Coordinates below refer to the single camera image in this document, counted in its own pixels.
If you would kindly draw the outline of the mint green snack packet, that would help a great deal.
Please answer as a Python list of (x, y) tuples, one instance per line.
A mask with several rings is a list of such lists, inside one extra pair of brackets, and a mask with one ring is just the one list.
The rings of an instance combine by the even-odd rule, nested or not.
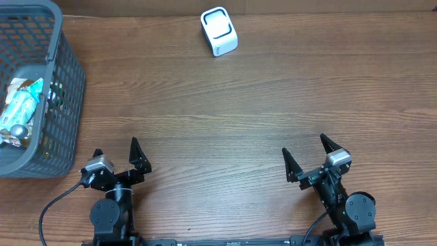
[(42, 92), (43, 85), (44, 79), (39, 78), (28, 87), (18, 91), (1, 117), (1, 127), (10, 131), (15, 124), (26, 125), (40, 102), (39, 94)]

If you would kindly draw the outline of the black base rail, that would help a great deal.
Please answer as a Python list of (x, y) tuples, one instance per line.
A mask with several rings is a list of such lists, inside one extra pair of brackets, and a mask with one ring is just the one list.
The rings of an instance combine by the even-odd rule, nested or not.
[(206, 241), (176, 241), (174, 239), (121, 241), (114, 243), (95, 243), (83, 241), (83, 246), (89, 245), (143, 245), (143, 246), (316, 246), (330, 245), (324, 243), (319, 236), (309, 236), (303, 243), (304, 236), (291, 236), (289, 238), (267, 238), (267, 239), (229, 239), (229, 240), (206, 240)]

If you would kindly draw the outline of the yellow drink bottle silver cap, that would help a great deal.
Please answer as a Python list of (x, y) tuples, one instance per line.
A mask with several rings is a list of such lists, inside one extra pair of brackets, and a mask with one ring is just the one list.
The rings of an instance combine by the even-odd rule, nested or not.
[(17, 139), (27, 139), (29, 137), (29, 129), (21, 124), (15, 124), (10, 129), (11, 135)]

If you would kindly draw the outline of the white barcode scanner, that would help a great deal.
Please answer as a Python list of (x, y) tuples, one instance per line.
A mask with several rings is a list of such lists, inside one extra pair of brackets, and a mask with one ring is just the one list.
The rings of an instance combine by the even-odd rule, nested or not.
[(200, 21), (213, 56), (219, 57), (237, 48), (238, 35), (224, 7), (206, 10), (201, 14)]

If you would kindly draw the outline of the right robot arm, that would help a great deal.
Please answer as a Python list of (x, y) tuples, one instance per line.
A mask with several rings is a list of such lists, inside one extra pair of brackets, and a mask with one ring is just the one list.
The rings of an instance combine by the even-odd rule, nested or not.
[(302, 190), (313, 188), (325, 208), (304, 236), (290, 241), (301, 245), (383, 245), (383, 238), (371, 233), (376, 228), (375, 198), (362, 191), (347, 194), (341, 183), (350, 170), (352, 155), (325, 134), (320, 141), (325, 162), (310, 172), (304, 172), (290, 151), (282, 149), (287, 181), (297, 182)]

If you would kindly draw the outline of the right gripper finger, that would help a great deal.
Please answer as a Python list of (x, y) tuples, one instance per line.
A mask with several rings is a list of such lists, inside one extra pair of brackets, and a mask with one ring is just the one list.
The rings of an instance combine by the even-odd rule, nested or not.
[(322, 133), (320, 135), (320, 140), (322, 142), (322, 145), (324, 146), (325, 152), (327, 154), (330, 154), (331, 152), (334, 152), (336, 150), (342, 149), (340, 145), (335, 143), (333, 140), (331, 140), (327, 135)]
[(298, 182), (299, 176), (303, 174), (303, 170), (286, 148), (282, 148), (282, 153), (285, 161), (287, 181)]

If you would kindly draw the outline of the brown nut pouch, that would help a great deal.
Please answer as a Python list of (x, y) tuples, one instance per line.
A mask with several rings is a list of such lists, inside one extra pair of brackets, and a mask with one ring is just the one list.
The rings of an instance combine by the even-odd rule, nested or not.
[[(10, 103), (12, 102), (12, 99), (14, 95), (23, 89), (24, 87), (28, 87), (33, 83), (32, 80), (29, 79), (22, 79), (22, 78), (14, 78), (11, 83), (8, 85), (8, 94), (4, 100), (4, 108), (1, 110), (1, 117), (3, 117), (4, 111), (8, 108)], [(12, 136), (10, 132), (4, 128), (1, 127), (1, 143), (2, 144), (10, 144), (14, 147), (21, 147), (21, 142), (18, 138)]]

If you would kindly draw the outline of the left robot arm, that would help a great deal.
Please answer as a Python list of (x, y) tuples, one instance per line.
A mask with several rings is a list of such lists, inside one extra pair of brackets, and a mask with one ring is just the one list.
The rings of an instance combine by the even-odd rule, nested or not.
[(91, 208), (90, 221), (94, 226), (92, 245), (143, 245), (135, 231), (132, 187), (145, 181), (152, 171), (136, 137), (130, 144), (129, 163), (134, 167), (116, 174), (115, 166), (97, 149), (87, 165), (81, 169), (81, 184), (104, 192), (104, 198)]

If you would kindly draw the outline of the grey plastic shopping basket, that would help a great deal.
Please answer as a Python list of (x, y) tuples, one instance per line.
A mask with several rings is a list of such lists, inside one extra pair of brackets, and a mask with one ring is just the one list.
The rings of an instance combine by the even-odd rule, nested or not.
[(86, 76), (52, 1), (1, 2), (1, 106), (13, 79), (43, 79), (30, 142), (1, 144), (2, 178), (65, 176), (74, 165)]

